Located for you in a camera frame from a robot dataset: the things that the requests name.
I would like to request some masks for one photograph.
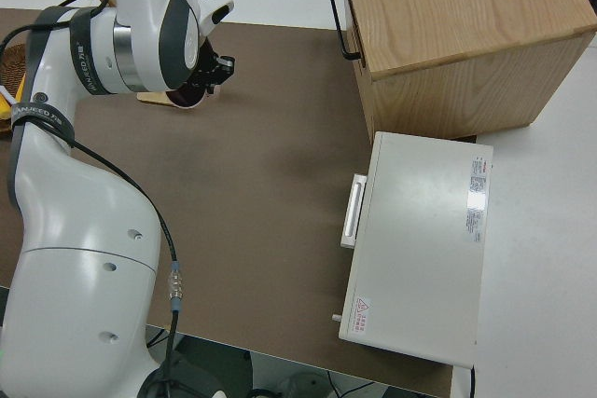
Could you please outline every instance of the wooden box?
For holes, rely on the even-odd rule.
[[[347,0],[377,130],[458,138],[528,125],[590,43],[588,0]]]

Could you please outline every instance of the sticker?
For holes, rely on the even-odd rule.
[[[369,318],[369,309],[371,300],[364,297],[356,297],[353,303],[353,324],[351,333],[364,335],[367,331],[367,322]]]
[[[488,161],[483,157],[473,159],[466,201],[466,236],[468,240],[481,242],[487,207]]]

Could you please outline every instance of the white robotic arm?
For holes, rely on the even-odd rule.
[[[72,137],[76,104],[89,95],[171,90],[189,80],[209,90],[233,72],[233,59],[219,58],[206,39],[233,4],[117,3],[99,14],[49,8],[37,23],[67,26],[38,27],[28,40],[8,179],[24,238],[0,333],[0,390],[10,398],[157,396],[145,327],[159,217],[134,187],[71,158],[62,139],[27,118]]]

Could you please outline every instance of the black metal handle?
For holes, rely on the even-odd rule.
[[[355,53],[351,53],[346,49],[346,45],[344,44],[344,37],[342,36],[342,30],[340,29],[340,19],[338,19],[338,9],[336,8],[336,2],[334,0],[329,1],[332,4],[332,12],[334,13],[334,22],[336,22],[336,31],[338,32],[338,39],[340,40],[340,49],[342,50],[342,56],[349,61],[360,60],[360,52],[356,51]]]

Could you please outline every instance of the cable connector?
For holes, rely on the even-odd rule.
[[[170,307],[172,311],[180,312],[183,299],[183,274],[177,261],[172,262],[172,271],[168,277],[168,289],[170,290]]]

